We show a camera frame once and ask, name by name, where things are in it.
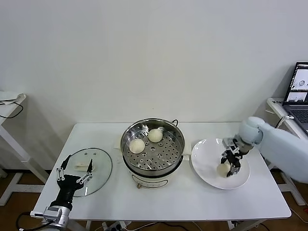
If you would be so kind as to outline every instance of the stainless steel steamer basket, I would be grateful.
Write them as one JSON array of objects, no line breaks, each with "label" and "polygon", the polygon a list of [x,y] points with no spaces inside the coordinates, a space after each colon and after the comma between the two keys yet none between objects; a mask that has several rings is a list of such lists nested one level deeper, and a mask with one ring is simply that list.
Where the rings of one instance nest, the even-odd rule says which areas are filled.
[{"label": "stainless steel steamer basket", "polygon": [[[147,135],[152,129],[163,131],[158,143],[149,141]],[[145,149],[139,154],[129,150],[133,139],[142,139]],[[123,133],[121,152],[126,166],[134,173],[148,178],[158,178],[173,172],[182,162],[185,140],[180,129],[163,119],[149,118],[137,121]]]}]

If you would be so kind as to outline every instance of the table leg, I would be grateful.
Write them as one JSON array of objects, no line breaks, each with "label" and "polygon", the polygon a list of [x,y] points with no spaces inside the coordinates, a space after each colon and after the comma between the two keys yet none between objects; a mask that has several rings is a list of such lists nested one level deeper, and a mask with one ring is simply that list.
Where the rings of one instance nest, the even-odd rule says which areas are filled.
[{"label": "table leg", "polygon": [[291,192],[292,196],[294,197],[298,205],[305,205],[306,202],[302,198],[299,191],[297,190],[297,187],[293,183],[293,180],[289,176],[285,175],[284,173],[281,173],[281,177],[283,178],[285,184],[278,184],[280,191],[281,192]]},{"label": "table leg", "polygon": [[85,227],[83,227],[77,221],[74,220],[69,220],[67,227],[73,231],[87,231]]},{"label": "table leg", "polygon": [[231,229],[231,231],[247,231],[251,228],[255,227],[256,225],[266,221],[266,219],[263,220],[245,220],[238,224],[235,228]]},{"label": "table leg", "polygon": [[26,184],[18,184],[18,181],[22,177],[22,173],[16,173],[11,180],[10,184],[2,194],[0,198],[0,206],[4,206],[6,202],[9,200],[13,192],[19,193],[41,193],[44,185],[26,185]]},{"label": "table leg", "polygon": [[16,157],[27,166],[27,168],[33,172],[42,182],[46,183],[48,179],[48,173],[34,160],[31,156],[19,145],[19,143],[0,126],[0,135],[5,141],[18,153]]},{"label": "table leg", "polygon": [[91,221],[87,220],[86,231],[90,231],[90,228],[91,228]]},{"label": "table leg", "polygon": [[0,177],[6,178],[7,176],[8,176],[8,174],[5,171],[3,171],[2,168],[0,168]]}]

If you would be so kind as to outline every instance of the laptop screen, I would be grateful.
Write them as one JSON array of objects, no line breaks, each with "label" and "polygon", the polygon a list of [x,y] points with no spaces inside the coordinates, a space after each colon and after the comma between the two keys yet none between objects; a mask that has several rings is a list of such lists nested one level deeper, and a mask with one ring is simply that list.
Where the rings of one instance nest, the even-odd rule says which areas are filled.
[{"label": "laptop screen", "polygon": [[296,63],[283,104],[308,104],[308,63]]}]

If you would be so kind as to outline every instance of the pot lid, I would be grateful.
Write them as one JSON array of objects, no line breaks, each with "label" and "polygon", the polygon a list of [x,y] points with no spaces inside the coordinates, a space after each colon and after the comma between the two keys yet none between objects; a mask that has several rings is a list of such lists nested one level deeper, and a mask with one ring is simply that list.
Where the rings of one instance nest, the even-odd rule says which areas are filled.
[{"label": "pot lid", "polygon": [[90,195],[99,190],[108,181],[112,161],[107,152],[98,148],[86,148],[74,153],[67,164],[65,174],[83,177],[87,173],[90,161],[92,162],[93,178],[75,192],[74,197]]}]

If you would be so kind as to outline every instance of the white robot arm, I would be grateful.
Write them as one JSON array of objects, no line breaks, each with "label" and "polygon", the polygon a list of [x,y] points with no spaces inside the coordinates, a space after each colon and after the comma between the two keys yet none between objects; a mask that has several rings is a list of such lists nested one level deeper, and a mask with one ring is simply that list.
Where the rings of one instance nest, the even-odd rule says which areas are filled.
[{"label": "white robot arm", "polygon": [[221,162],[231,164],[227,176],[240,170],[239,160],[254,146],[275,166],[302,183],[308,183],[308,140],[299,139],[291,133],[273,128],[258,117],[243,121],[234,138],[225,138],[226,151]]}]

